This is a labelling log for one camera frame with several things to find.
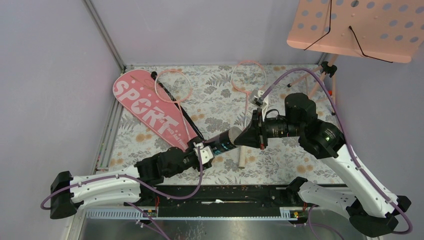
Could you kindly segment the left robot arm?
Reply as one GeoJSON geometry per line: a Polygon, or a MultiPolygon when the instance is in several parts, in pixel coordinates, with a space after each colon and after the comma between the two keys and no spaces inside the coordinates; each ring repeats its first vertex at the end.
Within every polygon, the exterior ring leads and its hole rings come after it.
{"type": "Polygon", "coordinates": [[[78,209],[119,203],[152,204],[155,185],[189,168],[202,172],[210,167],[214,154],[210,146],[195,143],[191,150],[178,147],[147,157],[133,165],[98,175],[73,176],[69,171],[57,174],[50,186],[50,196],[41,208],[52,220],[73,216],[78,209]]]}

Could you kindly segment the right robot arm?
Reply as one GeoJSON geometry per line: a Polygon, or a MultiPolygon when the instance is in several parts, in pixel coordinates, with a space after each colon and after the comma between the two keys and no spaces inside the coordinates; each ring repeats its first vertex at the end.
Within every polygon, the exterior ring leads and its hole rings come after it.
{"type": "Polygon", "coordinates": [[[287,201],[293,206],[305,202],[331,210],[371,238],[394,234],[399,223],[397,216],[408,210],[411,201],[392,193],[370,173],[346,143],[340,129],[318,118],[316,104],[307,95],[289,94],[284,100],[284,109],[283,116],[271,118],[254,110],[250,124],[234,143],[263,150],[268,139],[297,137],[299,145],[330,167],[350,193],[337,192],[296,177],[287,187],[287,201]]]}

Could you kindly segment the black shuttlecock tube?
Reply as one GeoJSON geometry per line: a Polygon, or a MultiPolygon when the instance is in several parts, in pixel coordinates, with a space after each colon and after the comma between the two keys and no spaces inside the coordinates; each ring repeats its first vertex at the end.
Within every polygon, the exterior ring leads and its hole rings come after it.
{"type": "Polygon", "coordinates": [[[233,126],[228,130],[206,140],[204,145],[209,146],[214,155],[220,155],[238,148],[234,141],[241,132],[242,130],[239,127],[233,126]]]}

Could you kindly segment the pink sport racket bag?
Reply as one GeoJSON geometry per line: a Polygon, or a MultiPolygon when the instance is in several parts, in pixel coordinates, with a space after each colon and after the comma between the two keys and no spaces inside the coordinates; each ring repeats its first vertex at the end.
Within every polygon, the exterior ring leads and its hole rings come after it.
{"type": "Polygon", "coordinates": [[[187,143],[201,137],[193,123],[182,113],[177,103],[162,100],[156,94],[164,90],[155,84],[152,74],[143,69],[130,70],[121,75],[113,84],[112,93],[117,101],[142,124],[172,147],[182,150],[187,143]]]}

